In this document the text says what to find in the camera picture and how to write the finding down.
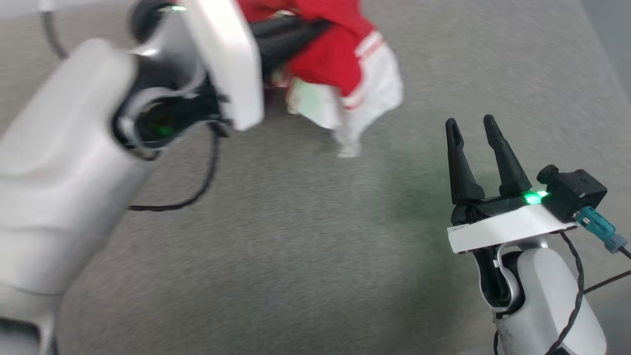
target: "red cloth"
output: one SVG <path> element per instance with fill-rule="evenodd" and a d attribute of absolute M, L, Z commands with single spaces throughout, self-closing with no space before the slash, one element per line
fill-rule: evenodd
<path fill-rule="evenodd" d="M 261 21 L 276 12 L 257 6 L 260 2 L 239 0 L 247 21 Z M 308 83 L 338 87 L 343 97 L 349 96 L 362 80 L 355 49 L 375 30 L 362 15 L 360 0 L 293 0 L 293 3 L 301 18 L 322 18 L 334 25 L 290 61 L 291 74 Z"/>

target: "white mounting plate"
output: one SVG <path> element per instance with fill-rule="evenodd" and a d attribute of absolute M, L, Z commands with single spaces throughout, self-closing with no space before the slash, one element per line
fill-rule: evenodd
<path fill-rule="evenodd" d="M 228 102 L 226 118 L 238 130 L 263 120 L 261 55 L 235 0 L 181 0 L 184 21 L 211 73 L 213 85 Z"/>
<path fill-rule="evenodd" d="M 473 224 L 447 228 L 454 253 L 518 241 L 551 232 L 577 227 L 576 222 L 563 223 L 543 205 L 528 205 Z"/>

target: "teal connector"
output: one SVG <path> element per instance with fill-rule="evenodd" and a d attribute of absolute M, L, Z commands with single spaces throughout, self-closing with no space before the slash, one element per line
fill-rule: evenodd
<path fill-rule="evenodd" d="M 611 254 L 618 253 L 620 248 L 627 245 L 627 240 L 623 236 L 616 234 L 616 227 L 596 212 L 595 209 L 584 207 L 578 212 L 575 219 L 576 222 L 602 240 L 605 248 Z"/>

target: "white cloth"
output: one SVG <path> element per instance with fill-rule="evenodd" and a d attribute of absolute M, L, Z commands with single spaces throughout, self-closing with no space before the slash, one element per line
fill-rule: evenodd
<path fill-rule="evenodd" d="M 399 65 L 381 33 L 374 31 L 357 47 L 362 82 L 347 97 L 337 88 L 292 78 L 287 109 L 333 130 L 341 145 L 340 157 L 360 154 L 362 133 L 387 111 L 401 105 L 403 82 Z"/>

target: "gray carpet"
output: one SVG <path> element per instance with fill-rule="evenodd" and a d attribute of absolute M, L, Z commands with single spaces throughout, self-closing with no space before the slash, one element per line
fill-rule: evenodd
<path fill-rule="evenodd" d="M 277 102 L 262 125 L 225 140 L 201 203 L 124 218 L 64 302 L 62 354 L 490 348 L 473 258 L 453 255 L 445 231 L 450 117 L 488 194 L 499 185 L 482 126 L 491 113 L 533 181 L 547 164 L 588 170 L 610 188 L 603 213 L 631 236 L 631 108 L 578 0 L 364 3 L 399 57 L 406 101 L 367 132 L 363 156 L 337 159 L 327 131 Z M 94 36 L 131 45 L 125 14 L 123 4 L 64 10 L 60 33 L 69 47 Z M 56 60 L 34 15 L 0 21 L 0 45 L 4 128 Z M 187 137 L 137 202 L 191 194 L 208 150 L 205 131 Z M 629 267 L 572 236 L 588 285 Z M 626 280 L 588 297 L 610 354 L 631 346 L 630 292 Z"/>

